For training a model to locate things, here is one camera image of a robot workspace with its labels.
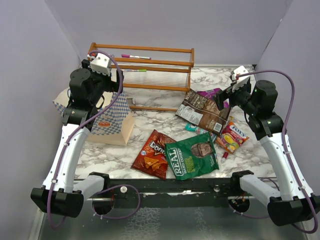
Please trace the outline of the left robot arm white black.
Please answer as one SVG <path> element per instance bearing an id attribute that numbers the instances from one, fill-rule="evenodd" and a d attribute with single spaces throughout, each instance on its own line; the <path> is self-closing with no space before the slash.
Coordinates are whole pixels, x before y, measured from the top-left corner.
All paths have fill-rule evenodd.
<path id="1" fill-rule="evenodd" d="M 107 56 L 96 56 L 92 61 L 84 59 L 82 67 L 70 74 L 70 97 L 62 115 L 60 143 L 41 187 L 34 187 L 30 198 L 44 213 L 76 218 L 84 201 L 94 194 L 103 198 L 111 190 L 108 174 L 93 172 L 86 179 L 74 183 L 76 167 L 94 125 L 97 106 L 105 92 L 122 92 L 123 73 L 111 79 L 111 60 Z"/>

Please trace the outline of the brown kettle chips bag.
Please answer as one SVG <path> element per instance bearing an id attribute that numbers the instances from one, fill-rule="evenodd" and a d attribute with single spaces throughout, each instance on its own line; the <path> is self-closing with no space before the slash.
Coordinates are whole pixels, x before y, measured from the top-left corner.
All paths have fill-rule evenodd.
<path id="1" fill-rule="evenodd" d="M 191 89 L 186 93 L 175 114 L 197 127 L 220 135 L 227 125 L 230 113 L 230 107 L 219 110 L 213 100 Z"/>

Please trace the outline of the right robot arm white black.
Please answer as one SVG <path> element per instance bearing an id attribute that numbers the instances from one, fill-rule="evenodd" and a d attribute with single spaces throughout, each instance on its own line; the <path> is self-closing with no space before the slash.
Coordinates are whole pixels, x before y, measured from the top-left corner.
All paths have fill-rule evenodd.
<path id="1" fill-rule="evenodd" d="M 218 91 L 213 99 L 219 110 L 228 100 L 230 106 L 238 106 L 248 115 L 248 125 L 267 153 L 279 190 L 249 170 L 234 172 L 229 189 L 236 196 L 246 192 L 255 197 L 267 208 L 277 226 L 308 221 L 320 211 L 320 197 L 304 180 L 291 152 L 289 137 L 283 130 L 284 122 L 273 111 L 278 96 L 276 86 L 268 80 L 259 80 L 253 90 L 250 88 L 250 82 L 241 87 L 232 84 Z"/>

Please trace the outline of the red Doritos chips bag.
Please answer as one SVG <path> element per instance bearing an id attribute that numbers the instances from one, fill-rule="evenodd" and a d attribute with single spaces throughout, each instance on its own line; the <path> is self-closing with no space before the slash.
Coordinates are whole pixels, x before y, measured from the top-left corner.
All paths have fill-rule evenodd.
<path id="1" fill-rule="evenodd" d="M 165 145 L 175 142 L 171 137 L 154 129 L 135 158 L 131 168 L 165 180 L 168 169 Z"/>

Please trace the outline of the blue checkered paper bag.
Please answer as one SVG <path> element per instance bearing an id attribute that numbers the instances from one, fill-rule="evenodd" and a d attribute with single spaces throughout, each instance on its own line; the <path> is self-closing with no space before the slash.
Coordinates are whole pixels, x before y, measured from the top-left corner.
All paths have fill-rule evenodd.
<path id="1" fill-rule="evenodd" d="M 70 89 L 63 90 L 52 102 L 62 116 L 70 96 Z M 116 96 L 116 92 L 104 92 L 104 102 L 98 111 L 106 107 Z M 135 125 L 126 95 L 122 92 L 115 103 L 93 123 L 91 132 L 86 139 L 88 142 L 126 146 Z"/>

